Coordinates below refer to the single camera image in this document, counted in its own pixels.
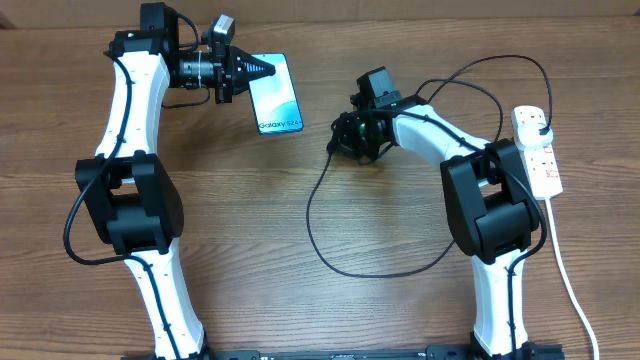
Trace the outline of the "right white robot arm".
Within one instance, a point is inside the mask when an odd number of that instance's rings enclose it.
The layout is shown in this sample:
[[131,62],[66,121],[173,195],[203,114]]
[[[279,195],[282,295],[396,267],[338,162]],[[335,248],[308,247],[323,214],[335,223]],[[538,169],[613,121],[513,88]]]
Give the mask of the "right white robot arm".
[[402,96],[384,67],[356,83],[354,109],[332,124],[328,153],[377,160],[389,144],[438,168],[451,236],[473,269],[476,319],[468,358],[538,358],[524,328],[522,270],[531,235],[545,224],[515,144],[471,136],[420,96]]

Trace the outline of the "Galaxy S24+ smartphone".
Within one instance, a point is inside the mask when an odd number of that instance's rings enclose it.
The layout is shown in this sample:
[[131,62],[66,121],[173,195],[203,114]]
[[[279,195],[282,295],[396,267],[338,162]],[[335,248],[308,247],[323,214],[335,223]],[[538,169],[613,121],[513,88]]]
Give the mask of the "Galaxy S24+ smartphone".
[[300,132],[304,121],[288,61],[283,53],[255,54],[275,67],[275,74],[249,83],[257,130],[260,135]]

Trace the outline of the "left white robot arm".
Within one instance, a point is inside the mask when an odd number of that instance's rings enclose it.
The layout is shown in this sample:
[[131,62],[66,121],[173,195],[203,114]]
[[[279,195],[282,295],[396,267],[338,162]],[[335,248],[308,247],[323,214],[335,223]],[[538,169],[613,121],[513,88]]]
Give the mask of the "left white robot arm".
[[140,27],[119,31],[106,56],[115,85],[107,128],[92,158],[80,160],[80,194],[63,230],[68,256],[83,265],[70,233],[81,206],[96,232],[122,262],[141,293],[154,335],[154,359],[212,359],[206,331],[192,306],[180,261],[184,210],[158,154],[159,120],[170,88],[204,89],[229,103],[252,80],[275,74],[274,66],[233,46],[235,21],[219,16],[191,44],[179,40],[183,14],[163,2],[140,7]]

